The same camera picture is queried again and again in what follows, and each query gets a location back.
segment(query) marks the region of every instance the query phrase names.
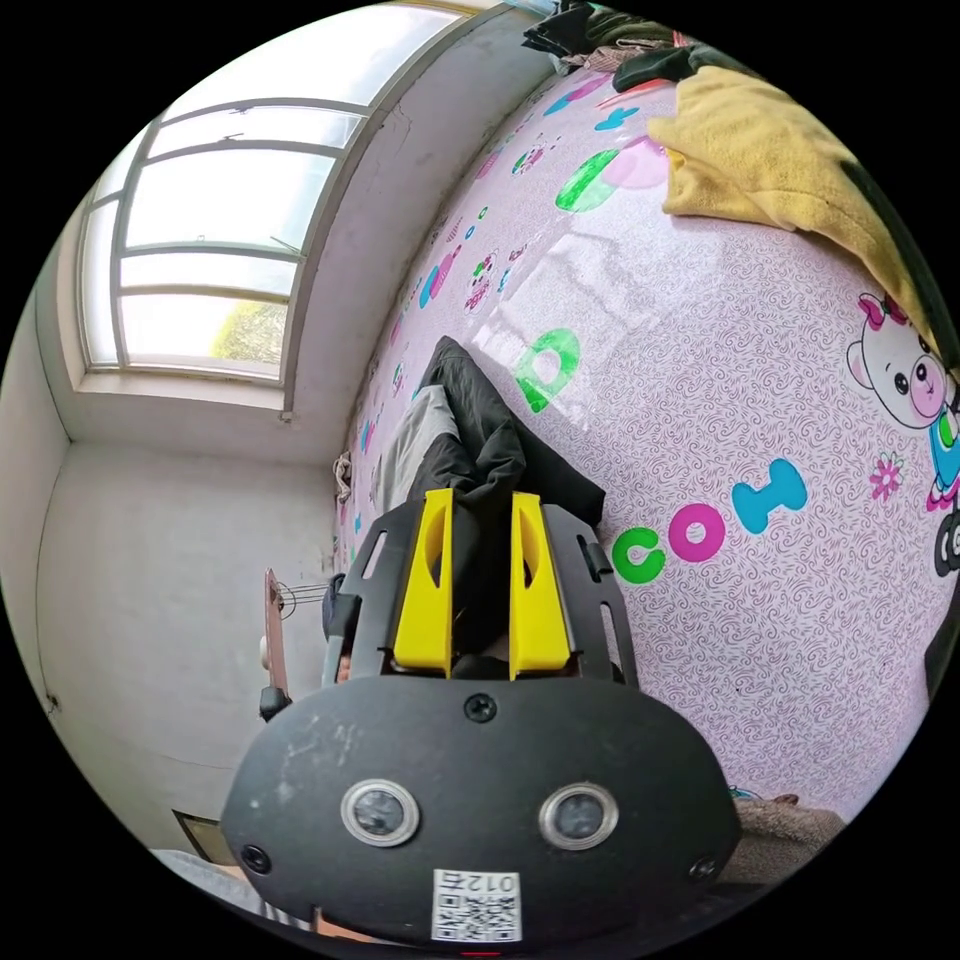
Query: window frame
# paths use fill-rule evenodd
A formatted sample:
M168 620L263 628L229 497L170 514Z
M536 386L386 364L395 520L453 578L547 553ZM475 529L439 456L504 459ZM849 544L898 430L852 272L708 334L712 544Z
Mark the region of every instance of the window frame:
M331 147L325 144L301 143L298 141L283 140L246 140L246 141L217 141L209 144L198 144L192 147L171 150L165 153L150 156L154 142L158 134L174 124L190 121L197 117L209 114L220 113L227 110L241 110L255 107L299 107L313 108L317 110L327 110L334 113L347 114L359 117L359 121L351 132L347 143L343 147ZM219 153L226 150L270 150L284 152L309 153L315 156L330 157L333 160L333 166L327 175L327 182L335 179L343 167L343 161L347 154L356 144L360 132L369 122L373 110L370 106L363 104L349 103L338 100L321 100L306 97L261 97L249 100L234 100L224 103L214 104L203 107L198 110L191 110L187 113L178 114L175 117L165 118L163 115L155 118L147 125L140 139L137 149L134 151L130 160L130 166L127 169L122 185L111 193L97 197L97 190L102 180L97 181L88 194L83 204L83 214L80 223L80 245L76 260L76 309L78 325L80 328L80 346L83 354L83 362L87 373L165 373L180 377L200 377L203 379L225 380L232 382L252 383L258 385L267 385L284 389L286 385L286 370L288 366L288 355L290 349L290 327L292 318L292 304L296 291L300 286L303 265L307 259L306 246L308 237L304 237L303 248L301 250L282 247L272 248L258 246L256 244L246 244L242 242L226 243L208 243L206 241L184 241L184 242L159 242L149 244L137 244L127 246L125 237L130 224L130 214L136 199L137 186L143 170L156 163L162 163L165 160L175 159L181 156L191 156L200 153ZM321 206L324 201L324 195L327 193L327 183L324 183L320 191L317 206ZM85 304L83 297L83 276L84 265L87 255L87 239L89 234L90 216L94 211L101 207L117 203L116 216L113 222L113 235L110 248L109 264L109 300L111 310L111 321L113 327L113 341L117 351L117 362L98 362L93 359L89 343L90 324L85 314ZM311 220L316 216L314 210ZM257 290L245 290L242 288L216 287L205 284L153 284L153 285L124 285L121 279L122 262L131 256L150 256L175 253L204 253L204 254L233 254L255 258L264 258L269 260L279 260L285 263L293 263L296 269L293 277L293 284L289 295L279 295L264 293ZM197 357L190 362L182 357L151 357L148 362L138 360L131 361L127 352L126 336L123 328L123 308L121 299L127 296L144 296L156 294L186 294L186 295L218 295L229 296L238 300L248 300L257 303L275 303L282 304L287 309L287 316L284 322L283 345L280 355L279 376L268 373L265 370L257 371L253 365L243 365L238 362L221 361L215 358Z
M417 3L395 0L395 5L427 10L443 11L456 15L457 19L438 30L429 40L415 50L394 73L382 84L379 92L369 104L357 104L349 101L325 100L304 97L265 97L247 100L229 101L210 105L187 113L165 118L163 114L151 121L142 133L139 144L130 159L130 165L125 172L122 185L109 194L97 197L97 191L103 177L97 180L90 189L87 197L81 204L81 218L79 223L79 243L74 261L74 295L73 302L76 309L77 328L80 350L84 365L85 376L102 374L120 375L148 375L151 377L163 376L180 380L205 380L223 384L245 384L259 387L274 388L283 396L284 411L292 410L293 385L296 376L296 352L299 349L302 326L305 320L306 303L313 289L313 274L322 253L330 226L336 217L340 201L346 192L349 181L362 159L363 152L369 145L385 115L393 108L396 101L418 79L431 63L450 45L459 40L466 33L474 29L480 22L489 17L499 15L510 9L507 4L497 4L487 10L463 8L456 4L447 6L443 3ZM312 107L315 109L331 110L349 114L359 118L353 128L347 143L343 147L330 147L320 144L304 144L295 141L219 141L214 144L203 144L180 150L168 151L150 157L150 150L158 133L175 123L192 120L206 114L222 112L224 110L242 109L244 107L276 106L276 107ZM207 243L206 241L192 241L182 243L155 243L141 244L127 247L123 238L127 234L130 213L136 196L140 175L145 166L149 166L165 159L176 156L186 156L201 152L214 152L229 149L291 149L314 155L329 156L333 159L333 166L320 190L314 210L310 217L306 233L299 251L283 250L282 248L267 248L244 243ZM117 363L96 362L92 359L88 341L87 318L84 312L83 280L84 262L86 260L88 226L90 215L97 209L117 202L117 212L113 223L113 234L110 250L109 265L109 300L111 307L111 321L113 339L117 349ZM124 287L121 282L121 264L129 256L154 255L163 253L228 253L267 259L281 260L294 263L293 284L289 296L282 298L287 309L284 322L283 341L280 356L279 376L265 374L251 370L249 364L241 365L234 361L220 361L210 358L197 357L196 362L185 362L183 357L164 358L151 357L149 363L131 362L126 350L125 334L122 322L122 306L120 300L124 296L146 293L191 293L200 294L209 288L194 285L163 285L163 287ZM224 288L218 288L220 295L228 295ZM237 299L254 302L277 303L278 295L264 294L259 291L247 291L230 288L230 296Z

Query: qr code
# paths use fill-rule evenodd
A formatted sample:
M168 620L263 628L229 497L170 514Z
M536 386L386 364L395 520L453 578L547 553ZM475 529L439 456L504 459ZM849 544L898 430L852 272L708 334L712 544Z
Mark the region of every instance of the qr code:
M522 935L518 873L433 871L434 940L515 943Z

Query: pink flower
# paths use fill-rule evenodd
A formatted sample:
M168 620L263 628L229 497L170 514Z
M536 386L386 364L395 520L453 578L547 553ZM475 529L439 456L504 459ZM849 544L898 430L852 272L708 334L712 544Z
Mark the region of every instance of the pink flower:
M873 499L886 503L890 495L903 485L903 459L895 453L881 453L877 458L876 472L870 475L870 482L873 484Z

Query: yellow plastic part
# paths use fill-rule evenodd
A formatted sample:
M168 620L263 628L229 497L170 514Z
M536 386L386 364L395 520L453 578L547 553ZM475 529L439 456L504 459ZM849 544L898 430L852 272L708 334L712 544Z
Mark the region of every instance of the yellow plastic part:
M432 570L440 560L439 584ZM407 670L442 670L453 659L453 490L427 492L414 547L407 592L393 645Z
M530 571L529 584L524 565ZM510 556L510 679L527 671L562 670L569 659L570 642L540 498L515 493Z

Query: screw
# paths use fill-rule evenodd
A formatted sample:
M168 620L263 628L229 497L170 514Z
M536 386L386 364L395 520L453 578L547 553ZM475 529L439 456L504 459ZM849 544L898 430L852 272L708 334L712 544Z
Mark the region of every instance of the screw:
M259 848L247 844L240 851L240 859L254 872L261 876L270 872L270 858Z
M467 698L463 712L474 723L488 723L497 715L497 704L493 697L485 693L475 693Z
M710 857L703 857L690 868L692 880L707 880L716 873L717 863Z

